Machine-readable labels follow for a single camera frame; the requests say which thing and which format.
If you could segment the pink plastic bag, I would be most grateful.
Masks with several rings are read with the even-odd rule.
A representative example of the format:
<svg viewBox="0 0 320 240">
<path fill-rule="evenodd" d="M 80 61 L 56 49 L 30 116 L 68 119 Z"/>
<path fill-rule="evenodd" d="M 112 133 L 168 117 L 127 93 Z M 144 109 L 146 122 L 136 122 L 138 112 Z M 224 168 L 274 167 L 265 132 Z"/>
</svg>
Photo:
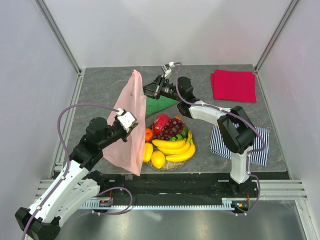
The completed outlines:
<svg viewBox="0 0 320 240">
<path fill-rule="evenodd" d="M 114 105 L 115 109 L 122 112 L 112 112 L 107 119 L 111 121 L 118 117 L 124 123 L 122 129 L 127 142 L 120 139 L 102 151 L 103 157 L 111 164 L 137 176 L 141 173 L 144 156 L 146 102 L 142 76 L 134 70 Z"/>
</svg>

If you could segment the red grape bunch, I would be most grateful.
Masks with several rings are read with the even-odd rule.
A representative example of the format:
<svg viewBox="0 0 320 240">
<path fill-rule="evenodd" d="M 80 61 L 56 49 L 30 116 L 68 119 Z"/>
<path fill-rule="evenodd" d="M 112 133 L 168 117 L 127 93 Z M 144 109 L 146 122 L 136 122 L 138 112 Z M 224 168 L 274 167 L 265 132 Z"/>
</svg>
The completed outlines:
<svg viewBox="0 0 320 240">
<path fill-rule="evenodd" d="M 180 120 L 176 119 L 175 117 L 170 118 L 168 123 L 164 126 L 162 132 L 159 135 L 154 134 L 153 139 L 169 141 L 171 137 L 180 134 L 183 127 L 184 124 Z"/>
</svg>

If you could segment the yellow banana bunch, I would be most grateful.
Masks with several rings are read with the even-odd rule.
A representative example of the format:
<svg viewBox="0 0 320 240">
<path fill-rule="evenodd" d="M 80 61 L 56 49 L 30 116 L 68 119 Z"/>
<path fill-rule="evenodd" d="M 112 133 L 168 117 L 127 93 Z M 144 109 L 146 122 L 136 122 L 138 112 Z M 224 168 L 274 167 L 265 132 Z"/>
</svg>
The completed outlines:
<svg viewBox="0 0 320 240">
<path fill-rule="evenodd" d="M 151 142 L 158 151 L 165 155 L 165 160 L 172 163 L 179 163 L 189 160 L 196 152 L 191 130 L 187 133 L 187 138 L 177 141 L 155 139 Z"/>
</svg>

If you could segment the small green watermelon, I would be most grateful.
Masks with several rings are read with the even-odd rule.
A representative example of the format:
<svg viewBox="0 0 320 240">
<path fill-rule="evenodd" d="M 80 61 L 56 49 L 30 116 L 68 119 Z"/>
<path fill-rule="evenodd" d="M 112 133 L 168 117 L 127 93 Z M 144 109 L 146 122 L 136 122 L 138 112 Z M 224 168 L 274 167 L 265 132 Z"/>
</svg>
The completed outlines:
<svg viewBox="0 0 320 240">
<path fill-rule="evenodd" d="M 169 140 L 170 141 L 180 141 L 180 140 L 183 140 L 183 139 L 184 139 L 184 137 L 181 134 L 177 134 L 177 135 L 171 137 Z"/>
</svg>

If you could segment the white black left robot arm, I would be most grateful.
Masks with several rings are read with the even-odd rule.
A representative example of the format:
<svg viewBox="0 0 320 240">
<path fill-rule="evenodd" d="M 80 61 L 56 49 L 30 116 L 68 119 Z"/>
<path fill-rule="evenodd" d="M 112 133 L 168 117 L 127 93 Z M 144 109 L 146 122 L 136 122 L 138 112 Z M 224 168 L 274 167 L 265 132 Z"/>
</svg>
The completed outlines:
<svg viewBox="0 0 320 240">
<path fill-rule="evenodd" d="M 103 117 L 93 118 L 63 170 L 40 198 L 28 208 L 20 207 L 15 218 L 23 236 L 34 240 L 54 240 L 62 226 L 89 199 L 104 197 L 110 185 L 93 167 L 103 157 L 103 149 L 118 140 L 127 141 L 137 119 L 125 112 L 112 125 Z"/>
</svg>

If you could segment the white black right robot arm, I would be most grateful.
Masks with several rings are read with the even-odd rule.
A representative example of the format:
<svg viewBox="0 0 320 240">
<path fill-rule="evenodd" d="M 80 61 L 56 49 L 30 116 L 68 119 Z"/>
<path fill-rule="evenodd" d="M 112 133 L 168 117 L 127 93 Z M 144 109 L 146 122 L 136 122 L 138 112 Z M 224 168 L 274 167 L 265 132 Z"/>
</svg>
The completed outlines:
<svg viewBox="0 0 320 240">
<path fill-rule="evenodd" d="M 249 158 L 257 136 L 256 129 L 242 107 L 209 105 L 196 98 L 193 90 L 191 80 L 184 76 L 174 84 L 158 75 L 153 82 L 143 86 L 147 97 L 158 100 L 163 96 L 178 101 L 177 108 L 183 116 L 218 126 L 223 143 L 231 152 L 230 177 L 233 181 L 229 184 L 229 191 L 240 197 L 247 191 L 245 182 L 250 178 Z"/>
</svg>

